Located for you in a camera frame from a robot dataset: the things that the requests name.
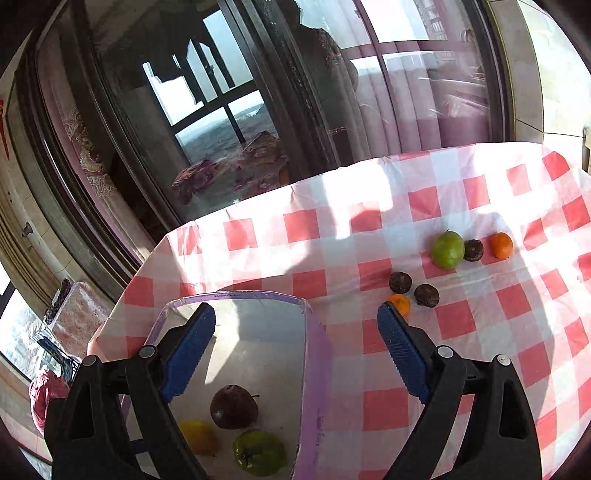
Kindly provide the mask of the purple cardboard box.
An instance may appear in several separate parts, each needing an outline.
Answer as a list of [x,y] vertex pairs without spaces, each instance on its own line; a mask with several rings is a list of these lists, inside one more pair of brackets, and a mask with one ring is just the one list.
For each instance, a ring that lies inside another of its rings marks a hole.
[[178,422],[211,423],[211,400],[238,385],[259,407],[253,428],[273,433],[287,451],[277,479],[314,479],[328,411],[332,347],[304,299],[267,291],[225,291],[169,302],[148,331],[147,344],[184,325],[206,303],[215,327],[184,392],[169,408]]

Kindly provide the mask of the green apple on table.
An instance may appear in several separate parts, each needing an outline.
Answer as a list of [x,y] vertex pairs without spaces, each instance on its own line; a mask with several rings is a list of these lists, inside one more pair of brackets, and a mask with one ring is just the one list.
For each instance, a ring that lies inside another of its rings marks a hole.
[[431,258],[433,263],[442,270],[454,270],[464,259],[465,242],[461,235],[448,230],[441,234],[433,243]]

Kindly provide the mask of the dark passion fruit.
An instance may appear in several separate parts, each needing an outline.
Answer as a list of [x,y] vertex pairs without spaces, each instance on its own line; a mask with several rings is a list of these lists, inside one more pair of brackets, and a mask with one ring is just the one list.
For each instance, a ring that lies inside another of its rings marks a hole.
[[415,300],[418,305],[428,308],[435,308],[440,302],[440,293],[431,284],[421,284],[414,291]]
[[389,277],[389,288],[394,294],[407,294],[413,285],[412,277],[403,271],[393,272]]
[[484,245],[481,240],[471,239],[464,243],[464,259],[469,262],[478,262],[484,255]]

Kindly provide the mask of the dark window frame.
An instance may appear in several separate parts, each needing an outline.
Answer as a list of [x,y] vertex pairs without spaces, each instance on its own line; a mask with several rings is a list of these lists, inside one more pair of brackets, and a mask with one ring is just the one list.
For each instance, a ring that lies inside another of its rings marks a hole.
[[[58,278],[118,298],[155,245],[342,162],[284,13],[295,1],[57,1],[8,97],[8,148],[59,248]],[[513,99],[487,1],[465,1],[489,141]]]

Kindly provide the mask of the dark red apple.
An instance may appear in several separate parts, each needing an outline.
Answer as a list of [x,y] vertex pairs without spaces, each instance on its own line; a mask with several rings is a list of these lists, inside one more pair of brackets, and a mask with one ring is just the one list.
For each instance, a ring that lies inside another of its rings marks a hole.
[[219,389],[211,399],[211,419],[226,430],[245,429],[259,418],[259,407],[252,394],[231,384]]

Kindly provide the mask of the green persimmon in box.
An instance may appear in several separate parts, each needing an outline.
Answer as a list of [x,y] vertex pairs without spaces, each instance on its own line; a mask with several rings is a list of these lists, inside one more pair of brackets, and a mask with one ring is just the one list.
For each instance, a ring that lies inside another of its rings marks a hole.
[[276,435],[263,430],[249,430],[232,443],[235,463],[242,471],[256,477],[269,477],[287,467],[287,451]]

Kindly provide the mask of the yellow fruit in box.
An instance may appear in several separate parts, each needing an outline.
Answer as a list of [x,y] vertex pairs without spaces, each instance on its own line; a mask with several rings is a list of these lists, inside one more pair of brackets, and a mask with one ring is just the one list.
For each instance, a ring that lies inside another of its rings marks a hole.
[[221,449],[211,424],[198,420],[183,420],[179,429],[194,455],[214,457]]

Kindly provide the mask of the small orange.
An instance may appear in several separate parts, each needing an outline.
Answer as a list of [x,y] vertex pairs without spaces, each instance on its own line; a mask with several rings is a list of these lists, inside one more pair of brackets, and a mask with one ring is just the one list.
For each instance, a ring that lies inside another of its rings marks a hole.
[[407,317],[411,312],[412,304],[406,294],[393,294],[389,297],[388,302],[391,303],[403,317]]
[[512,238],[505,232],[495,233],[489,241],[491,254],[499,260],[505,260],[513,255],[514,244]]

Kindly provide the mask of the pink curtain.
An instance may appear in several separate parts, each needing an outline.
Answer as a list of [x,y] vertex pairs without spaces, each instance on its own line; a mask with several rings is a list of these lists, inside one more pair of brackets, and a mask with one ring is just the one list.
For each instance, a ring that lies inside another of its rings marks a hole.
[[342,162],[487,142],[465,1],[295,1],[284,13]]

